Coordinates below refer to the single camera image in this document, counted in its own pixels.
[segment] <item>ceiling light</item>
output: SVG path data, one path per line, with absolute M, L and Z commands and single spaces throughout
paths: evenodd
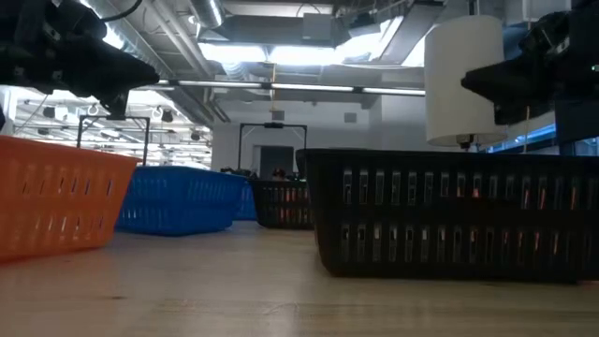
M 116 131 L 112 131 L 112 130 L 101 130 L 100 134 L 101 135 L 106 135 L 106 136 L 111 137 L 111 138 L 116 138 L 116 139 L 118 139 L 118 138 L 121 137 L 120 133 L 118 133 Z
M 379 94 L 379 95 L 414 95 L 424 96 L 426 92 L 421 89 L 400 89 L 400 88 L 364 88 L 364 94 Z
M 317 47 L 276 47 L 269 61 L 287 66 L 328 66 L 339 64 L 343 59 L 332 48 Z
M 285 83 L 273 83 L 272 89 L 287 89 L 287 90 L 308 90 L 308 91 L 322 91 L 322 92 L 342 92 L 351 93 L 354 87 L 350 86 L 333 86 L 333 85 L 313 85 L 313 84 L 285 84 Z
M 201 136 L 199 135 L 198 131 L 193 131 L 191 133 L 191 139 L 192 140 L 198 141 L 198 140 L 200 140 L 200 138 L 201 138 Z
M 178 81 L 181 86 L 198 86 L 210 88 L 240 88 L 240 89 L 260 89 L 262 84 L 244 81 Z
M 220 63 L 265 62 L 266 53 L 259 46 L 215 45 L 199 43 L 207 60 Z
M 42 114 L 46 118 L 54 118 L 54 117 L 56 117 L 56 109 L 54 107 L 44 108 L 44 110 L 42 111 Z

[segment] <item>table surface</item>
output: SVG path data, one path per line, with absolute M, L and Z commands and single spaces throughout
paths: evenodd
M 333 278 L 312 232 L 238 223 L 0 266 L 0 336 L 597 336 L 599 286 Z

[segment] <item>white cylindrical object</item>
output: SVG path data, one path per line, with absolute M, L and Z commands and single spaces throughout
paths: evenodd
M 494 122 L 493 103 L 461 86 L 469 70 L 504 60 L 502 23 L 491 16 L 467 16 L 445 22 L 426 37 L 425 86 L 427 141 L 458 146 L 458 138 L 474 143 L 505 139 L 505 127 Z

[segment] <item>storage bin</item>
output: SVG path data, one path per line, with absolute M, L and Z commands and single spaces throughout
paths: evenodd
M 252 192 L 252 186 L 249 183 L 245 183 L 241 190 L 241 206 L 240 210 L 235 215 L 235 220 L 240 221 L 255 221 L 256 220 L 256 207 L 254 206 L 254 194 Z
M 105 245 L 137 162 L 0 137 L 0 261 Z
M 250 181 L 257 222 L 266 228 L 313 229 L 305 182 Z
M 598 273 L 599 158 L 308 150 L 335 275 L 575 282 Z
M 117 229 L 182 236 L 230 227 L 244 177 L 186 167 L 137 168 Z

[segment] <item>air duct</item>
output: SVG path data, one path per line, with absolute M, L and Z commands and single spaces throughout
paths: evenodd
M 214 29 L 225 21 L 220 0 L 188 0 L 194 17 L 202 28 Z
M 223 70 L 231 81 L 268 81 L 267 79 L 251 74 L 243 63 L 222 63 L 221 66 L 223 66 Z M 247 91 L 255 95 L 270 95 L 269 90 L 247 89 Z

